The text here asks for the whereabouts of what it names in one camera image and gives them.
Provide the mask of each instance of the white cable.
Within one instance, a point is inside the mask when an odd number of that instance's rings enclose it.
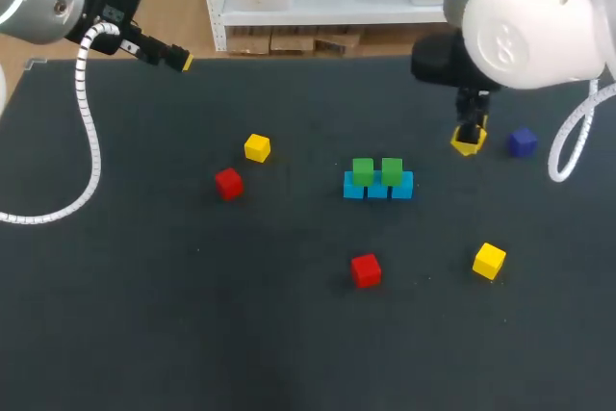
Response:
[[[579,155],[584,149],[588,133],[590,132],[590,126],[593,123],[593,116],[595,115],[595,107],[602,104],[608,98],[616,95],[616,84],[607,86],[599,91],[599,81],[597,79],[590,81],[588,98],[586,98],[567,119],[563,122],[562,126],[556,133],[556,137],[552,143],[550,149],[550,156],[548,158],[548,174],[554,182],[564,182],[569,178],[571,172],[576,168],[576,164],[579,160]],[[558,162],[560,161],[560,153],[565,141],[574,130],[578,122],[584,117],[579,136],[577,137],[576,145],[571,154],[571,158],[567,165],[558,171]]]
[[[44,216],[14,216],[12,214],[6,214],[0,212],[0,221],[7,221],[9,223],[18,223],[23,225],[35,225],[39,223],[48,223],[60,218],[69,216],[73,212],[79,210],[84,204],[86,204],[100,180],[101,174],[101,157],[100,147],[98,146],[98,137],[96,136],[96,128],[94,127],[94,121],[90,114],[90,107],[88,106],[88,98],[86,97],[86,59],[88,58],[88,52],[96,36],[100,34],[110,34],[113,36],[119,36],[119,30],[117,27],[110,23],[98,23],[88,29],[86,35],[81,41],[79,47],[79,53],[77,54],[77,64],[75,65],[75,91],[77,93],[77,104],[79,105],[79,111],[81,112],[81,118],[84,121],[86,127],[86,135],[88,136],[88,142],[90,143],[90,156],[92,160],[90,181],[86,186],[86,189],[81,196],[75,201],[61,209],[60,211],[52,214],[45,214]]]

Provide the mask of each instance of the light blue cube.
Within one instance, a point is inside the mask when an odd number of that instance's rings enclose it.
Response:
[[[383,186],[383,172],[380,170],[374,171],[374,181],[372,186],[368,187],[368,197],[387,199],[387,187]]]
[[[353,185],[353,172],[345,172],[345,186],[343,196],[346,199],[363,199],[364,187],[356,187]]]
[[[402,184],[392,187],[392,199],[411,199],[413,197],[413,172],[402,173]]]

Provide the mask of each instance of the yellow cube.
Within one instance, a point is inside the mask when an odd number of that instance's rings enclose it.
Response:
[[[257,163],[263,163],[270,154],[270,139],[252,134],[244,144],[246,158]]]
[[[473,271],[488,279],[494,279],[502,267],[505,255],[504,250],[485,243],[475,256]]]

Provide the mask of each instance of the yellow block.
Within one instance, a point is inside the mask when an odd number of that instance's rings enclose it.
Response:
[[[505,255],[504,250],[485,243],[475,256],[473,271],[488,279],[494,279],[502,267]]]
[[[471,156],[473,154],[477,154],[479,150],[483,147],[486,137],[488,133],[479,128],[479,143],[464,143],[463,141],[458,141],[458,132],[460,131],[460,127],[456,127],[453,131],[453,137],[451,137],[451,145],[458,150],[458,152],[462,156]]]
[[[263,163],[270,154],[270,139],[260,135],[252,134],[244,144],[246,158],[257,163]]]
[[[182,72],[186,72],[191,68],[191,64],[193,64],[193,54],[190,54],[189,57],[186,59],[186,62],[184,63],[184,69],[182,69]]]

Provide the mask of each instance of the dark blue cube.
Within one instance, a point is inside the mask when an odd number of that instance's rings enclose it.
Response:
[[[509,153],[515,158],[530,156],[537,147],[537,137],[526,128],[516,130],[509,137]]]

